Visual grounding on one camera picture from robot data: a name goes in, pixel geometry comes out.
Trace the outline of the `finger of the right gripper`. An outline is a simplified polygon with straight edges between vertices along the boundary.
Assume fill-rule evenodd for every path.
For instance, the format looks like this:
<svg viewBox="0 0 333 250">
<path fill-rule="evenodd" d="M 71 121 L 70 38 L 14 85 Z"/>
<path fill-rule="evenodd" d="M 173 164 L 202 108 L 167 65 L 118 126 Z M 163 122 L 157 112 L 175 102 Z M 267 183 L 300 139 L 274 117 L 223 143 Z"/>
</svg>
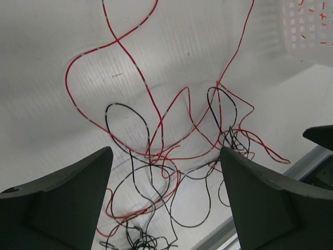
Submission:
<svg viewBox="0 0 333 250">
<path fill-rule="evenodd" d="M 333 150 L 333 125 L 308 128 L 303 132 L 303 137 L 330 151 Z"/>
</svg>

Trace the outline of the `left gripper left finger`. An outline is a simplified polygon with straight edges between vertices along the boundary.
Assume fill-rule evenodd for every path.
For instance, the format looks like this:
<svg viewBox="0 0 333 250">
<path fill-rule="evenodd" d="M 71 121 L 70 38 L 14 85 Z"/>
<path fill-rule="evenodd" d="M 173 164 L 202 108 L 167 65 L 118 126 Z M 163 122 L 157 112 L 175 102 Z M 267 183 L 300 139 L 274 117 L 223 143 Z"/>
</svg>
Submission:
<svg viewBox="0 0 333 250">
<path fill-rule="evenodd" d="M 113 162 L 110 147 L 1 192 L 1 249 L 91 249 Z"/>
</svg>

